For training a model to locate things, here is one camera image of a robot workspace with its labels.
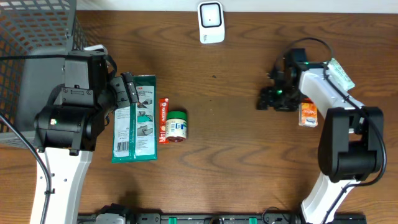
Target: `red wrapper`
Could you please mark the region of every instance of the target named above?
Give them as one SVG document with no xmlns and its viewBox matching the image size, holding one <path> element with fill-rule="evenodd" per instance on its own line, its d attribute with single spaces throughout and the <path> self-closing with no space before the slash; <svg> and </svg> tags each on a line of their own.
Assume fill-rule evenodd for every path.
<svg viewBox="0 0 398 224">
<path fill-rule="evenodd" d="M 167 144 L 169 141 L 166 139 L 166 116 L 169 112 L 169 99 L 163 98 L 159 100 L 159 144 Z"/>
</svg>

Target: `white wall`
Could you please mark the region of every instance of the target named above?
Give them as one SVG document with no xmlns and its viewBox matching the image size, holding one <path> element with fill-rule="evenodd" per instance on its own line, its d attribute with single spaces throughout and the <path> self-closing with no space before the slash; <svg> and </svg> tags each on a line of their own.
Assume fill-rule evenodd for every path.
<svg viewBox="0 0 398 224">
<path fill-rule="evenodd" d="M 196 11 L 201 0 L 78 0 L 79 10 Z M 398 13 L 398 0 L 219 0 L 229 12 Z"/>
</svg>

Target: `table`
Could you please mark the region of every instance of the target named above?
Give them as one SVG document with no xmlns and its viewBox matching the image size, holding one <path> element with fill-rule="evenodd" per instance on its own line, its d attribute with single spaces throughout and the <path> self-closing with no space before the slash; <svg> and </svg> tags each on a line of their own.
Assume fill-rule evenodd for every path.
<svg viewBox="0 0 398 224">
<path fill-rule="evenodd" d="M 156 74 L 157 96 L 188 111 L 186 142 L 158 146 L 158 160 L 112 164 L 113 123 L 100 135 L 80 212 L 121 203 L 138 212 L 261 213 L 298 209 L 320 173 L 323 126 L 298 126 L 298 113 L 256 110 L 267 72 L 292 40 L 314 36 L 335 49 L 356 88 L 350 93 L 384 112 L 387 172 L 354 189 L 341 212 L 368 223 L 398 218 L 398 15 L 225 13 L 223 43 L 202 45 L 195 12 L 78 12 L 87 38 L 104 44 L 120 72 Z M 304 42 L 311 60 L 321 45 Z M 27 150 L 0 149 L 1 223 L 27 223 L 36 167 Z"/>
</svg>

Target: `small jar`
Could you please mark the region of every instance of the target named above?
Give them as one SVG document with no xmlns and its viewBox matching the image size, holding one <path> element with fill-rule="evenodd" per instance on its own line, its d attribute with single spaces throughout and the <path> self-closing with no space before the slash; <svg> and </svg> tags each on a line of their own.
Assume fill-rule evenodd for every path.
<svg viewBox="0 0 398 224">
<path fill-rule="evenodd" d="M 182 142 L 187 139 L 187 114 L 170 111 L 166 117 L 166 139 L 170 142 Z"/>
</svg>

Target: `teal plastic pouch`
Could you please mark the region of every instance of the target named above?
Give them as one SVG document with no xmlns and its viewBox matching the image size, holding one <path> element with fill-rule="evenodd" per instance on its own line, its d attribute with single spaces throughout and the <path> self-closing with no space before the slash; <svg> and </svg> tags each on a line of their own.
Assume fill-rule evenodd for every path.
<svg viewBox="0 0 398 224">
<path fill-rule="evenodd" d="M 139 104 L 114 112 L 112 163 L 156 160 L 156 76 L 134 76 Z"/>
</svg>

